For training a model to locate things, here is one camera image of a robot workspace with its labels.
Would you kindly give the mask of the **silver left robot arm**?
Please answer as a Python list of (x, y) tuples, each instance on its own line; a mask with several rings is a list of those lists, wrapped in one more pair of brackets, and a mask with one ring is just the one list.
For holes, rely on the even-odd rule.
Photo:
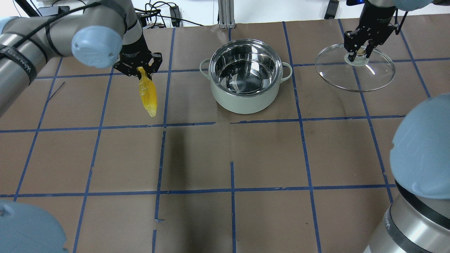
[[(139, 79), (162, 64), (130, 0), (87, 0), (56, 16), (1, 18), (1, 115), (55, 57), (111, 68)], [(66, 253), (61, 224), (42, 208), (1, 201), (2, 253)]]

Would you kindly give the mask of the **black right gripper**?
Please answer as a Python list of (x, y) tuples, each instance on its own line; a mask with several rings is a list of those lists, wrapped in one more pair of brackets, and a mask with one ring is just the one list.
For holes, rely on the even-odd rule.
[(366, 42), (366, 58), (369, 59), (373, 50), (383, 45), (397, 30), (397, 26), (391, 24), (396, 10), (392, 0), (364, 0), (358, 28), (344, 32), (344, 48), (349, 53), (347, 58), (350, 62), (355, 61), (357, 51)]

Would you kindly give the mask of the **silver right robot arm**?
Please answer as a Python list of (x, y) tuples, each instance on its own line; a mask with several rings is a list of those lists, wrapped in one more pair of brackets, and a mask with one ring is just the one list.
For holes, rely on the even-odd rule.
[[(365, 0), (354, 31), (344, 35), (348, 63), (368, 58), (402, 24), (405, 13), (448, 0)], [(360, 51), (365, 43), (365, 52)], [(390, 167), (399, 191), (373, 232), (365, 253), (448, 253), (450, 251), (450, 96), (427, 99), (413, 108), (393, 138)]]

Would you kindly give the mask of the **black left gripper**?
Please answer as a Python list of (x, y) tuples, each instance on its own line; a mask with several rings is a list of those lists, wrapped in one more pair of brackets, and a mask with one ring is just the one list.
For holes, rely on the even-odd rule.
[(119, 61), (114, 63), (114, 69), (129, 77), (139, 77), (137, 67), (143, 67), (146, 77), (152, 79), (162, 62), (162, 53), (149, 50), (143, 29), (133, 28), (124, 35)]

